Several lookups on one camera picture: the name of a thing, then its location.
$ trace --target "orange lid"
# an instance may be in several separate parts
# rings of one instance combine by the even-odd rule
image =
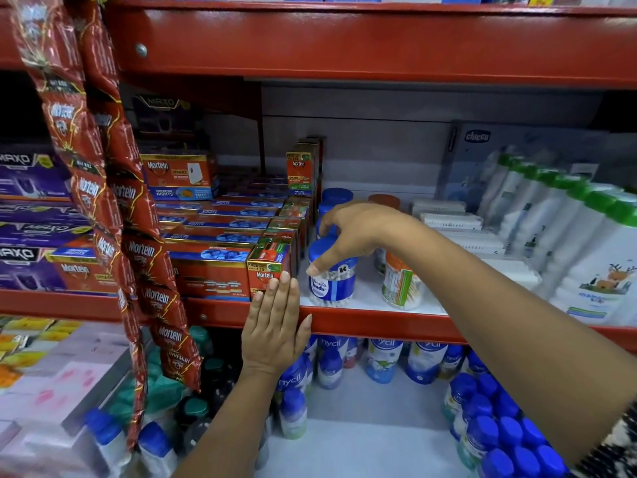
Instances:
[[[394,209],[400,208],[400,199],[390,194],[372,194],[367,200],[376,204],[384,204]]]
[[[385,261],[387,262],[387,265],[391,266],[394,270],[398,272],[400,272],[401,270],[411,270],[411,268],[405,265],[404,261],[402,261],[399,257],[394,255],[393,253],[387,252],[385,256]]]

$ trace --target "person's right hand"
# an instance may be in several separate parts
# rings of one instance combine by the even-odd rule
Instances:
[[[396,225],[405,217],[410,218],[397,209],[373,202],[350,201],[336,205],[321,218],[318,232],[326,236],[336,225],[340,235],[328,251],[314,260],[307,274],[315,277],[346,258],[371,255],[384,245],[389,225]]]

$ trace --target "screw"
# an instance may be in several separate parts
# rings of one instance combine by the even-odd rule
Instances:
[[[137,55],[142,56],[144,58],[146,58],[146,56],[148,55],[148,49],[143,43],[136,43],[135,51],[137,52]]]

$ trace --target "forearm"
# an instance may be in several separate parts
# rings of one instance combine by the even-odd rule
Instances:
[[[569,463],[599,444],[637,394],[631,355],[417,220],[386,239]]]
[[[202,472],[213,478],[252,476],[275,387],[276,378],[244,370],[208,431],[175,477]]]

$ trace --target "fingernail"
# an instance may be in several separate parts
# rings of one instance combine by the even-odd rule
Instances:
[[[306,270],[306,273],[308,275],[310,275],[311,277],[317,277],[320,272],[319,272],[318,268],[316,268],[314,266],[314,264],[311,264],[310,266],[308,266],[308,269]]]

